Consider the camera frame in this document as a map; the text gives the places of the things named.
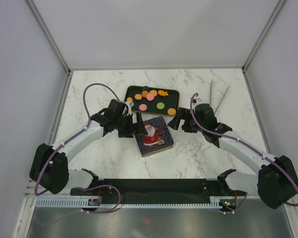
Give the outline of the gold tin lid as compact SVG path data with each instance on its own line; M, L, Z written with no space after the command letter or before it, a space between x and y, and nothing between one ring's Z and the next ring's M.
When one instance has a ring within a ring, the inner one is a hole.
M147 135L135 135L135 140L138 146L153 145L157 143L174 144L171 133L168 129L164 117L159 116L144 121L144 126L147 130Z

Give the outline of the metal tongs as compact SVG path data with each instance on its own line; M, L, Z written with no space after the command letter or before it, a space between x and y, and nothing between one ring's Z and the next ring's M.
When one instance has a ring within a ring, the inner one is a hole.
M209 104L213 108L214 113L216 114L219 110L221 104L223 103L223 100L225 99L228 91L230 88L230 84L228 84L225 88L225 90L217 90L214 86L214 81L211 80L209 85Z

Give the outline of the square gold cookie tin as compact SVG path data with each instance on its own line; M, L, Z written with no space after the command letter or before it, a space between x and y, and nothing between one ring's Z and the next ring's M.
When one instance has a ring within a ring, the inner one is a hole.
M140 154L143 158L149 157L173 148L173 144L157 143L153 145L143 145L139 147Z

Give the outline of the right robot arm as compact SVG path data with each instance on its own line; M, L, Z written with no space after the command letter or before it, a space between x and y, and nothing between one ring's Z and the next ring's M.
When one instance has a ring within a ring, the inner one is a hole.
M221 195L239 190L258 195L272 209L283 204L298 207L298 177L292 161L287 156L276 157L249 144L231 127L218 122L209 104L179 108L168 126L187 133L201 132L207 142L234 155L254 172L252 175L235 170L228 172L217 183Z

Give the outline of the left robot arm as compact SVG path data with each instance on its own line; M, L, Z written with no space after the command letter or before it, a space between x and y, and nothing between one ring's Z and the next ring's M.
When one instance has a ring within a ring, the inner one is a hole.
M41 195L39 186L52 194L75 187L81 187L87 195L96 194L99 184L94 179L97 175L87 169L70 170L68 164L88 145L114 130L118 131L119 137L147 135L140 112L136 114L136 121L133 121L132 106L132 102L113 99L107 108L92 115L87 125L69 138L53 145L39 145L29 175L36 182L35 195Z

